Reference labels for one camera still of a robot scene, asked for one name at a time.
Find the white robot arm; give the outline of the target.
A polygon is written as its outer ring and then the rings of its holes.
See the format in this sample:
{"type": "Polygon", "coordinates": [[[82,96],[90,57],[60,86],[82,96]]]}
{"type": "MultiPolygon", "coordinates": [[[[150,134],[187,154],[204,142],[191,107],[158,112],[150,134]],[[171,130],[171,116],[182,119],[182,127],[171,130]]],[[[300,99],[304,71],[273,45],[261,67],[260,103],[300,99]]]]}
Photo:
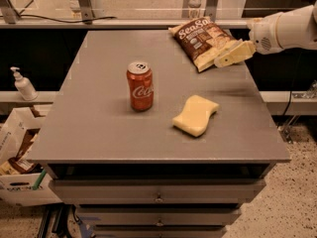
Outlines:
{"type": "Polygon", "coordinates": [[[287,49],[317,50],[317,6],[275,13],[248,21],[248,41],[238,40],[215,58],[217,67],[248,60],[254,53],[277,54],[287,49]]]}

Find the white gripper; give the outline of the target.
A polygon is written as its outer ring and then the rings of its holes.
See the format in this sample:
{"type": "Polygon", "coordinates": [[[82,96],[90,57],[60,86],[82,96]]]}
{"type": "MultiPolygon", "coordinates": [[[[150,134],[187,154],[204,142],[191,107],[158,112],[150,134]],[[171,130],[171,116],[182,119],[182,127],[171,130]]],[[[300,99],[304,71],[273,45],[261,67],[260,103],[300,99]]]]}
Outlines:
{"type": "Polygon", "coordinates": [[[262,55],[277,54],[283,51],[278,37],[277,26],[281,13],[262,18],[253,18],[248,21],[251,41],[238,40],[230,48],[214,59],[217,67],[225,67],[250,59],[256,52],[262,55]]]}

